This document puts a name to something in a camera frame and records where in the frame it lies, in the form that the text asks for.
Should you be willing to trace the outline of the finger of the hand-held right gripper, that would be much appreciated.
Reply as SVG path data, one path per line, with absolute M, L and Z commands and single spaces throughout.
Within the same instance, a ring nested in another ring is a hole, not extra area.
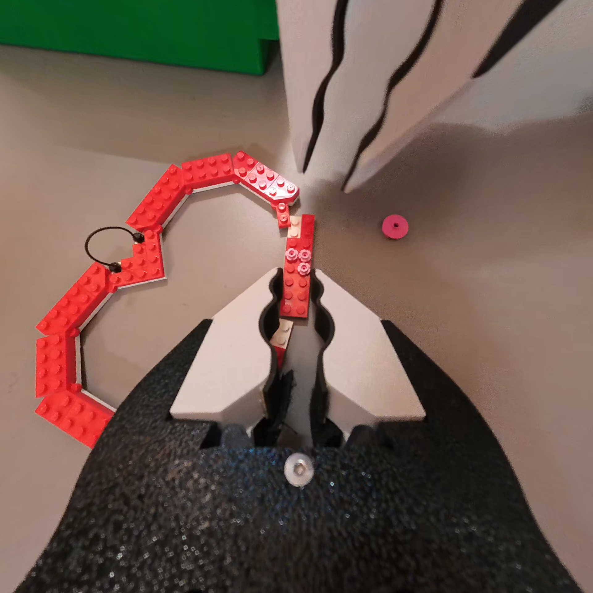
M 333 64 L 339 1 L 278 1 L 280 53 L 289 131 L 297 171 L 306 171 L 322 124 L 323 96 Z
M 317 148 L 350 192 L 526 37 L 559 1 L 348 1 Z

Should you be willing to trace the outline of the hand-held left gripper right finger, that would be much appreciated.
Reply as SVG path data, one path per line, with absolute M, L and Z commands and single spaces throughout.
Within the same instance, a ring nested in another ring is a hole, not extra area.
M 426 412 L 381 319 L 320 269 L 322 311 L 330 315 L 322 370 L 329 389 L 325 417 L 349 436 L 355 426 L 423 420 Z

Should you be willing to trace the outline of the red lego strip pale flowers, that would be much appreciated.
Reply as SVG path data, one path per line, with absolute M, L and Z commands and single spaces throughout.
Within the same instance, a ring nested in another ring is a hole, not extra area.
M 279 328 L 271 338 L 271 345 L 282 367 L 293 328 L 293 318 L 308 316 L 310 274 L 312 270 L 314 221 L 311 214 L 290 217 L 285 249 L 283 294 L 279 306 Z

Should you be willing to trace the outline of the red lego heart frame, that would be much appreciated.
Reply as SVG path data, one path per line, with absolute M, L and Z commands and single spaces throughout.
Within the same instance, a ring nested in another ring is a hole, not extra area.
M 278 227 L 299 232 L 290 215 L 300 189 L 239 151 L 172 164 L 126 221 L 132 255 L 115 263 L 93 264 L 36 326 L 36 414 L 88 448 L 93 448 L 115 410 L 82 386 L 80 334 L 119 289 L 166 278 L 162 233 L 189 196 L 239 184 L 267 203 Z

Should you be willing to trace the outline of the green plastic bin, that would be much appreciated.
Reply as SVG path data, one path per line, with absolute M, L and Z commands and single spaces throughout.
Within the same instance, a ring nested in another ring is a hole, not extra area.
M 1 1 L 1 43 L 261 75 L 274 1 Z

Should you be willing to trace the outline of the magenta round lego piece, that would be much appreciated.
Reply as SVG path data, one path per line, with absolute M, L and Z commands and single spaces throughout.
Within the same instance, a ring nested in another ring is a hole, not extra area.
M 381 230 L 385 237 L 399 240 L 409 232 L 409 223 L 403 216 L 392 214 L 384 218 Z

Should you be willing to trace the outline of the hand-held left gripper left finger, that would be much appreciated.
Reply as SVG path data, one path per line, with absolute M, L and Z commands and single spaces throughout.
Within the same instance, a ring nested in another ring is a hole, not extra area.
M 273 268 L 212 318 L 179 389 L 174 419 L 254 427 L 271 418 L 269 391 L 276 378 L 276 352 L 269 334 L 278 328 Z

